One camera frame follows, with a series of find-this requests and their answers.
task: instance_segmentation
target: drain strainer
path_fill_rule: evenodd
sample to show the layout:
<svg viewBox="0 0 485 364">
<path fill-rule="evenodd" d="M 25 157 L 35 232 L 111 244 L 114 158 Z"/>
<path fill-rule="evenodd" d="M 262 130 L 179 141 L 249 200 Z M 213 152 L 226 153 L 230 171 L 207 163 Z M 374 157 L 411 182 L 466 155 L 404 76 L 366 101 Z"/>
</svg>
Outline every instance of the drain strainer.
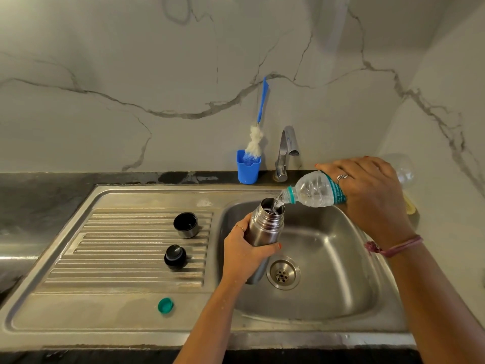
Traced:
<svg viewBox="0 0 485 364">
<path fill-rule="evenodd" d="M 280 290 L 291 290 L 300 282 L 300 269 L 288 257 L 282 257 L 266 269 L 271 285 Z"/>
</svg>

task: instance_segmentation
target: ring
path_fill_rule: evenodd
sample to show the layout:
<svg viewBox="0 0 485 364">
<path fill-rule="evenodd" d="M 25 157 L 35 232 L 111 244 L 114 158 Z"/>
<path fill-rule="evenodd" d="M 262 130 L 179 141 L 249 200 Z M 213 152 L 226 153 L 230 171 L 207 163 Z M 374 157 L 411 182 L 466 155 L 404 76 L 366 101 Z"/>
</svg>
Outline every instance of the ring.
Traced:
<svg viewBox="0 0 485 364">
<path fill-rule="evenodd" d="M 348 175 L 347 175 L 347 174 L 345 174 L 345 175 L 338 175 L 338 176 L 336 177 L 336 184 L 338 185 L 338 182 L 340 181 L 340 179 L 341 179 L 341 178 L 346 178 L 346 177 L 348 177 Z"/>
</svg>

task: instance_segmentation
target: right hand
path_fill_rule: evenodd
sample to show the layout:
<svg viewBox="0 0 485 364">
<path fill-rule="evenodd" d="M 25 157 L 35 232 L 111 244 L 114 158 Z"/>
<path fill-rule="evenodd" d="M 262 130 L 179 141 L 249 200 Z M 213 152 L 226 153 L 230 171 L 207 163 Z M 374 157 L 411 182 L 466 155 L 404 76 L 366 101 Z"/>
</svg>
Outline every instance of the right hand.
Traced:
<svg viewBox="0 0 485 364">
<path fill-rule="evenodd" d="M 382 249 L 416 235 L 406 214 L 403 190 L 392 166 L 381 158 L 362 157 L 315 165 L 339 186 L 347 202 L 340 209 Z"/>
</svg>

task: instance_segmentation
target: bracelet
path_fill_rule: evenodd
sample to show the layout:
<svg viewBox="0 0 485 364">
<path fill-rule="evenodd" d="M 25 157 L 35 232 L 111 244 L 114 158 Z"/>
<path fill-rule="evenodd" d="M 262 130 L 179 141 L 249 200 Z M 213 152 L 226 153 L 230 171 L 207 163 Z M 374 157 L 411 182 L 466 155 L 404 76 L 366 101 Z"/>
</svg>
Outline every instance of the bracelet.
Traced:
<svg viewBox="0 0 485 364">
<path fill-rule="evenodd" d="M 423 242 L 423 238 L 421 237 L 421 235 L 416 235 L 412 239 L 409 239 L 408 241 L 405 241 L 401 244 L 397 244 L 386 251 L 383 251 L 379 247 L 379 245 L 377 245 L 373 241 L 367 241 L 367 243 L 365 243 L 364 246 L 368 251 L 372 251 L 373 253 L 379 253 L 385 256 L 386 258 L 390 258 L 396 255 L 397 253 L 400 253 L 411 246 L 421 244 L 422 242 Z"/>
</svg>

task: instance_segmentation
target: faucet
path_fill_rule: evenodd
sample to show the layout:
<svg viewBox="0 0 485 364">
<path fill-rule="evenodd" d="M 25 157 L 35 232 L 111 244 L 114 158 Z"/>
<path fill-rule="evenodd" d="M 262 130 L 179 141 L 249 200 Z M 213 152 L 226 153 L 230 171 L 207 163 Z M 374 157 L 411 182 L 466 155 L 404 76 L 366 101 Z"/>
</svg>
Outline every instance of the faucet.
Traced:
<svg viewBox="0 0 485 364">
<path fill-rule="evenodd" d="M 285 126 L 281 134 L 281 142 L 279 143 L 278 159 L 275 162 L 276 173 L 275 180 L 282 183 L 288 179 L 286 174 L 286 157 L 299 156 L 300 150 L 298 149 L 298 143 L 296 142 L 295 129 L 293 126 Z"/>
</svg>

